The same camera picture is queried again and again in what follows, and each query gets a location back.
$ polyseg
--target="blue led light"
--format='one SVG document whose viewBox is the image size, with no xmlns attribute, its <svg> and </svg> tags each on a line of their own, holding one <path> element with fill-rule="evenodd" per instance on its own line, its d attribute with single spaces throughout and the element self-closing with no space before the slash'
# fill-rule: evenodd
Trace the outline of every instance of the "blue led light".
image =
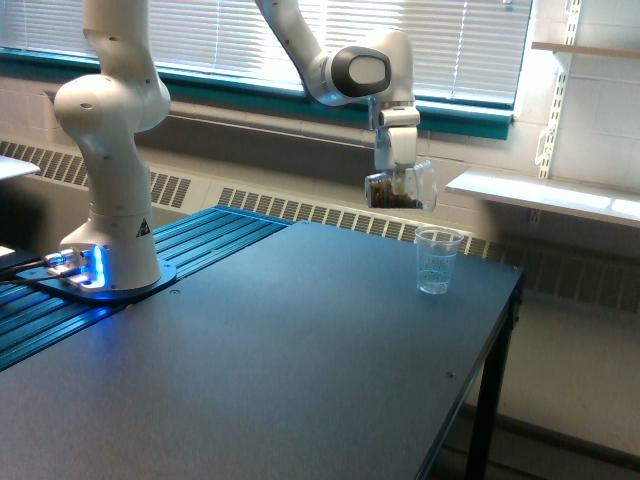
<svg viewBox="0 0 640 480">
<path fill-rule="evenodd" d="M 98 287 L 103 287 L 106 281 L 105 281 L 105 275 L 104 275 L 104 260 L 102 257 L 102 249 L 98 245 L 95 245 L 93 247 L 92 254 L 93 254 L 93 269 L 95 273 L 94 283 Z"/>
</svg>

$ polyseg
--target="shelf bracket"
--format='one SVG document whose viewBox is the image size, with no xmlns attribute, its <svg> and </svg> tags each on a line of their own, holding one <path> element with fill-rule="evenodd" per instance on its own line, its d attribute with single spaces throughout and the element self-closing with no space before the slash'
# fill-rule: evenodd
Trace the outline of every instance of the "shelf bracket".
<svg viewBox="0 0 640 480">
<path fill-rule="evenodd" d="M 565 45 L 573 45 L 575 43 L 581 7 L 582 0 L 567 1 L 568 17 L 564 39 Z M 549 122 L 538 138 L 538 150 L 536 151 L 535 158 L 535 164 L 539 167 L 538 178 L 541 180 L 546 180 L 550 176 L 551 160 L 553 159 L 553 153 L 555 151 L 558 127 L 560 125 L 560 117 L 562 116 L 562 107 L 564 106 L 564 97 L 567 90 L 569 72 L 571 71 L 572 55 L 570 53 L 554 52 L 554 57 L 559 64 L 558 76 L 556 78 L 553 100 L 551 102 Z"/>
</svg>

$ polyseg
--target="table leg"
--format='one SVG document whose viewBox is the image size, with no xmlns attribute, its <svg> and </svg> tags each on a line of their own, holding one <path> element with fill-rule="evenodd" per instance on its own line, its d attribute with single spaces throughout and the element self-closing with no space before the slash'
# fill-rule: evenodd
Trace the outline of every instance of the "table leg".
<svg viewBox="0 0 640 480">
<path fill-rule="evenodd" d="M 487 461 L 489 460 L 491 436 L 498 414 L 498 403 L 507 363 L 509 341 L 516 321 L 519 303 L 519 296 L 514 295 L 506 312 L 507 318 L 484 362 L 471 447 L 469 448 L 469 457 L 467 459 L 467 480 L 484 480 Z"/>
</svg>

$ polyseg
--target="window sill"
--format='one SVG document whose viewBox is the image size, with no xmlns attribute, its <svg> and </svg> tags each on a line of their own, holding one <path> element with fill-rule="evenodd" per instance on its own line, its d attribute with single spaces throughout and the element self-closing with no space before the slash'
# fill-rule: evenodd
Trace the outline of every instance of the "window sill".
<svg viewBox="0 0 640 480">
<path fill-rule="evenodd" d="M 99 70 L 97 60 L 92 58 L 0 48 L 0 74 L 13 73 L 64 83 Z M 250 80 L 231 80 L 220 75 L 166 67 L 159 67 L 158 72 L 171 96 L 177 100 L 359 128 L 368 124 L 364 103 L 327 108 L 310 101 L 301 90 L 277 84 L 258 85 Z M 420 130 L 499 140 L 507 139 L 513 119 L 508 110 L 433 101 L 418 100 L 417 108 L 421 114 Z"/>
</svg>

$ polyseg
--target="blue aluminum extrusion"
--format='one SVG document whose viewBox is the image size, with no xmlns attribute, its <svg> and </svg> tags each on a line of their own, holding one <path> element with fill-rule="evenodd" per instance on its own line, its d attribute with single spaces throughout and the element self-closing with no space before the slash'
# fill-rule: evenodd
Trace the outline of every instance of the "blue aluminum extrusion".
<svg viewBox="0 0 640 480">
<path fill-rule="evenodd" d="M 290 225 L 286 220 L 215 207 L 154 232 L 160 260 L 178 281 Z M 0 371 L 122 310 L 56 297 L 26 285 L 0 286 Z"/>
</svg>

